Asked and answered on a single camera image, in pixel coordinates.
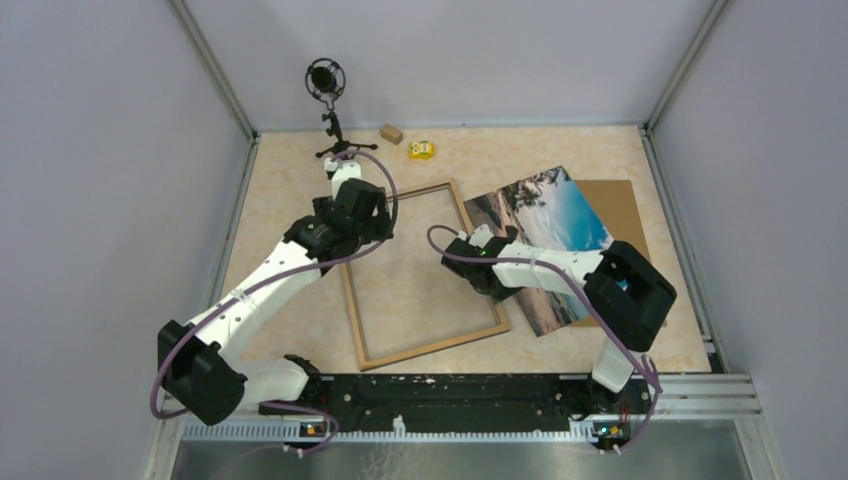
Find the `beach landscape photo print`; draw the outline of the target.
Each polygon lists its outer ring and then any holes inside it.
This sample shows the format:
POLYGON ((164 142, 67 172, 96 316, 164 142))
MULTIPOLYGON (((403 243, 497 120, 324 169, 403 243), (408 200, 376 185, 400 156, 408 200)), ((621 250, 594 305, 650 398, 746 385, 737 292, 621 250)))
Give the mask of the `beach landscape photo print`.
MULTIPOLYGON (((466 200, 464 206, 473 226, 487 225, 497 236, 512 226, 518 230, 517 239, 533 247, 600 251, 614 240, 562 166, 466 200)), ((594 324, 572 293, 525 288, 513 299, 538 337, 582 320, 594 324)))

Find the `wooden picture frame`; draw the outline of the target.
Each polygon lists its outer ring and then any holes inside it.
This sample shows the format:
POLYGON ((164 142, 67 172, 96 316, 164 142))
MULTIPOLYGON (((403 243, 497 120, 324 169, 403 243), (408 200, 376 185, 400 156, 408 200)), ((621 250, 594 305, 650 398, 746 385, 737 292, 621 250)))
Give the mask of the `wooden picture frame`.
POLYGON ((374 370, 510 331, 503 307, 442 266, 426 236, 433 224, 472 224, 453 179, 394 197, 393 239, 340 268, 360 371, 374 370))

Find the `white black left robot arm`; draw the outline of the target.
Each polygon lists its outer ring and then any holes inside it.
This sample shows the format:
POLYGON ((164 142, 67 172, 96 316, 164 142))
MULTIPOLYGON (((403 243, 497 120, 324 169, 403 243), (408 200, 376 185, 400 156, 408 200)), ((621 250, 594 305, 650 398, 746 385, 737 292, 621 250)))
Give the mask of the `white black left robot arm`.
POLYGON ((282 400, 297 413, 319 404, 320 386, 304 360, 286 357, 254 374, 239 359, 262 326, 298 292, 333 267, 359 259, 393 235, 397 207, 388 197, 394 184, 364 179, 358 151, 324 160, 331 193, 313 201, 314 212, 283 234, 271 253, 228 294, 188 321, 175 320, 157 335, 158 370, 149 399, 151 413, 169 419, 158 405, 159 391, 178 401, 182 414, 208 426, 221 423, 245 405, 282 400))

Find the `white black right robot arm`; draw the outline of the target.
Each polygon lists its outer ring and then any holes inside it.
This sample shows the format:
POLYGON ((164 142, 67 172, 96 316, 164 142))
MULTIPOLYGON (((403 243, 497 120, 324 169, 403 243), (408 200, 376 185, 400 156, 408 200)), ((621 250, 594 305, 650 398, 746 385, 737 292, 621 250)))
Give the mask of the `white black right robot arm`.
POLYGON ((514 227, 496 236, 486 225, 452 235, 438 251, 441 263, 477 293, 495 303, 529 288, 570 294, 603 329, 606 339, 586 385, 594 409, 614 411, 626 400, 634 374, 662 392, 648 352, 677 291, 633 245, 615 240, 601 250, 545 249, 519 241, 514 227))

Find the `brown cardboard backing board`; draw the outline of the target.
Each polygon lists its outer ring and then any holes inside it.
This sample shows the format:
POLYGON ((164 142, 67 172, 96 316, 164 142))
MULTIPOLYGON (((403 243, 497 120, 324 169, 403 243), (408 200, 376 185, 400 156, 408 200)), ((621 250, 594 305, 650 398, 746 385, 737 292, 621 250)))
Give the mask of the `brown cardboard backing board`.
POLYGON ((575 183, 612 238, 630 243, 651 260, 632 182, 576 180, 575 183))

